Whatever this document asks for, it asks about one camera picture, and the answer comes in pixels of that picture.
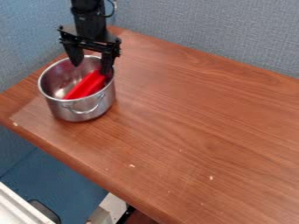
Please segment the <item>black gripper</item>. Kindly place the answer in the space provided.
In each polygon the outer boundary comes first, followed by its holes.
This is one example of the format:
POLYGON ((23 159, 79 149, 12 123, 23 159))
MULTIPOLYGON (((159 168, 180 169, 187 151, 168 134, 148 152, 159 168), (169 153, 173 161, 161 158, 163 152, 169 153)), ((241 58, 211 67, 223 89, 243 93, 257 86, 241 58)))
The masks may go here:
POLYGON ((113 0, 71 0, 69 12, 75 25, 60 26, 60 43, 77 67, 84 59, 84 49, 101 53, 100 73, 107 75, 120 55, 121 40, 107 28, 107 19, 116 12, 113 0))

